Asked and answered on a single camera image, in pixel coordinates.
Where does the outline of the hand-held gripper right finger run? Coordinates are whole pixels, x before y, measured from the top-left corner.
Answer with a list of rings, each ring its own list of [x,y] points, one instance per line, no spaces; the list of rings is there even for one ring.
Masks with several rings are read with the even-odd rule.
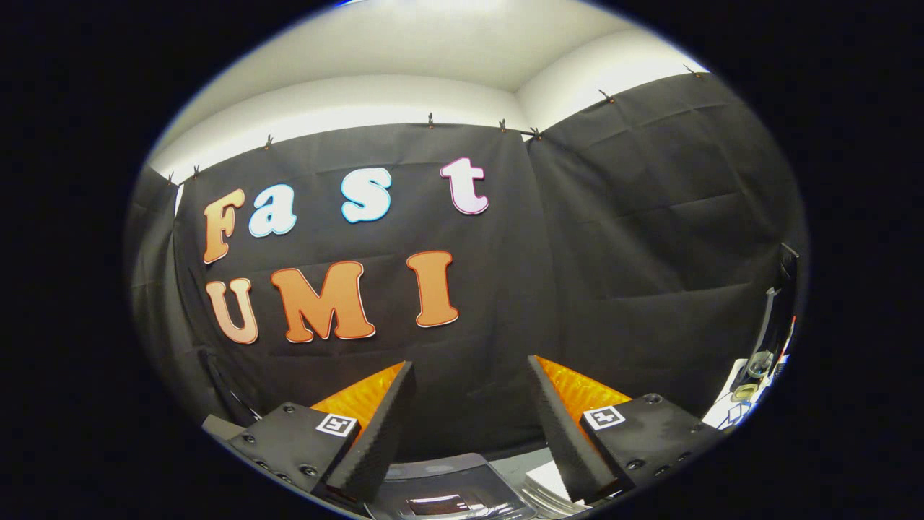
[[[679,473],[722,431],[657,393],[630,398],[537,355],[529,388],[568,497],[593,506]]]

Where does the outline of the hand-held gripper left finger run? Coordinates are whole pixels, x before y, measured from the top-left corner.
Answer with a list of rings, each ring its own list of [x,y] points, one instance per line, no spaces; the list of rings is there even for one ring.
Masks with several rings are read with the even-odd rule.
[[[229,451],[313,499],[367,503],[396,456],[416,393],[412,362],[310,406],[284,402],[231,437]]]

